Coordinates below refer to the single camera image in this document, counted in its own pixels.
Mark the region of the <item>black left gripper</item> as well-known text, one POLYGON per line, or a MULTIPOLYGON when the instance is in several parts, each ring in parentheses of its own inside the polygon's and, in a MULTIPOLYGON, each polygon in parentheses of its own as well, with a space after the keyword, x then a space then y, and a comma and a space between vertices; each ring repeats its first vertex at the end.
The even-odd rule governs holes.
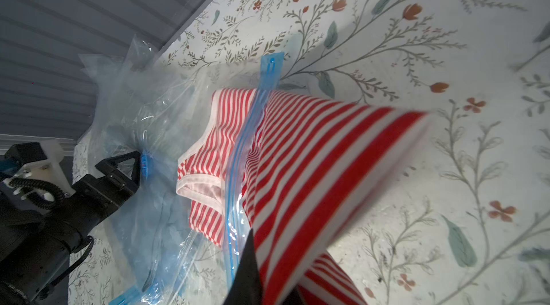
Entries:
POLYGON ((26 219, 3 213, 7 227, 37 224, 1 261, 1 300, 45 299, 90 254, 90 232, 132 197, 140 185, 141 154, 133 151, 105 158, 95 165, 104 176, 82 177, 69 198, 56 198, 43 216, 26 219))

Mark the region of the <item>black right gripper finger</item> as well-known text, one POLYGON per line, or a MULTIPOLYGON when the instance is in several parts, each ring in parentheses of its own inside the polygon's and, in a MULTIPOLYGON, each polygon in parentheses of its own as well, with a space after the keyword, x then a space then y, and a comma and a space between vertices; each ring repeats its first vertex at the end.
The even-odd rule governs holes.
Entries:
POLYGON ((260 305, 262 294, 262 281, 254 250, 254 231, 251 230, 243 249, 236 277, 223 304, 260 305))

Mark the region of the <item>clear vacuum bag blue zipper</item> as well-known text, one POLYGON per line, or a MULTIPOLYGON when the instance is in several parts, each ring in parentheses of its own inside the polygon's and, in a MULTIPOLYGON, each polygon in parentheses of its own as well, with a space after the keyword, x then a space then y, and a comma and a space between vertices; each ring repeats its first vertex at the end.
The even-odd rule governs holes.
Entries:
POLYGON ((99 90, 89 172, 97 175, 95 165, 105 158, 141 154, 137 193, 95 229, 97 252, 108 260, 102 275, 112 284, 102 303, 222 304, 246 237, 236 178, 266 96, 278 85, 283 54, 185 71, 159 63, 154 47, 134 39, 124 57, 80 59, 99 90), (177 167, 212 119, 212 97, 235 89, 252 92, 252 113, 245 115, 222 165, 229 174, 221 181, 221 227, 235 224, 236 237, 216 246, 190 227, 191 200, 176 193, 177 167))

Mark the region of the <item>red white striped tank top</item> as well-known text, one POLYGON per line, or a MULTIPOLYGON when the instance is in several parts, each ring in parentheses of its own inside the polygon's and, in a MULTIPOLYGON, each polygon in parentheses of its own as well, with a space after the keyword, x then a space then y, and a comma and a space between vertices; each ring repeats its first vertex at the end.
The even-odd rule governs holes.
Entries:
POLYGON ((429 121, 426 112, 269 93, 237 178, 261 304, 365 303, 327 249, 404 169, 429 121))

